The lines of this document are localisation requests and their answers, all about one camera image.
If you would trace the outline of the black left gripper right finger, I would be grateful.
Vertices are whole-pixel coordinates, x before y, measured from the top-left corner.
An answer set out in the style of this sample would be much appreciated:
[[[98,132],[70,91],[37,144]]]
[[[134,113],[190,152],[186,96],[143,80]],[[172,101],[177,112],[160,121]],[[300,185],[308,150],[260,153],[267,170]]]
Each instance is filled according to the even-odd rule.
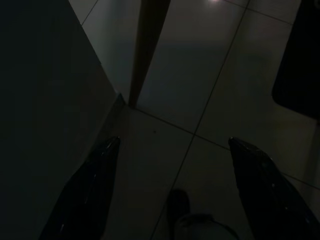
[[[256,240],[318,240],[320,223],[267,153],[237,137],[228,145],[239,197]]]

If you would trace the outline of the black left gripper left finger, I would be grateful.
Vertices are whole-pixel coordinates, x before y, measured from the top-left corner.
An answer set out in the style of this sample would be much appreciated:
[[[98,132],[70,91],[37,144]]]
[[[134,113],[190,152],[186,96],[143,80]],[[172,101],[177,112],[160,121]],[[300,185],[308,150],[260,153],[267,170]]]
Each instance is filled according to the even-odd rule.
[[[99,144],[64,185],[41,240],[99,240],[113,196],[121,140]]]

